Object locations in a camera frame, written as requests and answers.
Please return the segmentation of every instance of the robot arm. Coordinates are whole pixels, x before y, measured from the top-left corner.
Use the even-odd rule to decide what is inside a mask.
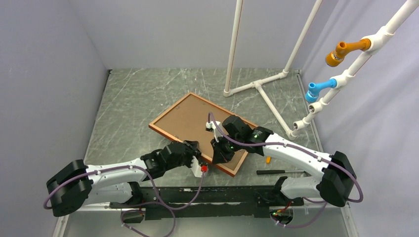
[[[219,122],[216,123],[208,122],[207,130],[219,130]],[[229,162],[234,153],[241,149],[261,156],[279,158],[302,168],[311,175],[300,178],[281,177],[275,184],[274,192],[282,198],[288,200],[297,197],[323,198],[335,206],[345,206],[354,182],[347,174],[324,162],[336,163],[356,178],[345,154],[336,152],[331,155],[317,152],[290,142],[264,127],[251,129],[237,116],[228,117],[222,126],[228,135],[223,134],[211,141],[214,150],[213,163]]]
[[[51,195],[64,182],[68,182],[76,176],[82,176],[55,191],[50,197],[51,209],[54,216],[58,217],[68,215],[80,207],[92,203],[139,204],[142,202],[142,194],[138,182],[146,181],[149,178],[143,171],[133,167],[145,169],[153,179],[162,177],[166,171],[183,165],[191,168],[195,176],[200,176],[202,174],[201,167],[197,160],[200,156],[198,142],[175,141],[163,149],[152,151],[141,158],[123,163],[85,165],[83,160],[75,160],[46,183]]]

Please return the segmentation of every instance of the white wall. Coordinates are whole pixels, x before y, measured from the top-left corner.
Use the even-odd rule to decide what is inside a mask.
[[[227,67],[235,0],[70,0],[105,66]],[[244,0],[234,67],[284,67],[314,0]],[[335,7],[324,1],[301,50]],[[298,54],[294,68],[302,68]]]
[[[51,236],[46,182],[83,158],[106,69],[67,0],[0,3],[0,230]]]
[[[348,68],[359,52],[336,68],[324,58],[340,40],[374,34],[403,2],[340,0],[303,67],[304,85]],[[418,236],[418,21],[416,10],[315,119],[325,150],[346,153],[358,175],[365,200],[351,207],[362,237]]]

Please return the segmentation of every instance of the orange pipe fitting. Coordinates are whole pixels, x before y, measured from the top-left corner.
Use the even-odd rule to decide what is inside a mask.
[[[370,47],[371,41],[369,39],[362,39],[359,42],[354,43],[345,43],[341,41],[337,44],[336,49],[326,56],[326,63],[331,67],[336,67],[345,59],[345,56],[348,53],[355,50],[365,51]]]

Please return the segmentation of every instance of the wooden tray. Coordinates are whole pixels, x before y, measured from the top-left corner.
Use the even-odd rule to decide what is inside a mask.
[[[202,152],[202,157],[208,163],[212,163],[213,150],[210,141],[214,138],[214,134],[205,131],[208,112],[212,112],[215,119],[219,122],[223,122],[230,115],[235,115],[225,108],[222,108],[195,93],[189,92],[159,115],[148,126],[172,141],[198,141],[198,148]],[[252,129],[257,127],[256,124],[244,118],[242,118],[242,120]],[[217,164],[215,166],[234,177],[237,174],[237,171],[239,171],[247,154],[248,152],[245,150],[240,150],[235,153],[230,162]]]

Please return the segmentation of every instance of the gray marble table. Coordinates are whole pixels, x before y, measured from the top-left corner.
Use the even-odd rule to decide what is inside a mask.
[[[280,69],[239,68],[233,70],[235,88],[256,79],[279,73]],[[148,124],[187,92],[192,91],[214,103],[265,126],[286,137],[283,129],[257,90],[249,89],[231,97],[222,95],[226,69],[119,69],[112,70],[103,93],[95,126],[87,149],[86,164],[111,164],[129,161],[169,144],[169,140],[148,128]],[[306,105],[296,73],[263,86],[286,123],[291,126],[306,114]],[[318,150],[311,127],[295,140]],[[286,162],[249,154],[236,177],[210,168],[205,186],[272,185],[281,175],[257,176],[257,169],[297,169]],[[187,167],[166,172],[157,186],[197,186]],[[141,183],[150,186],[149,182]]]

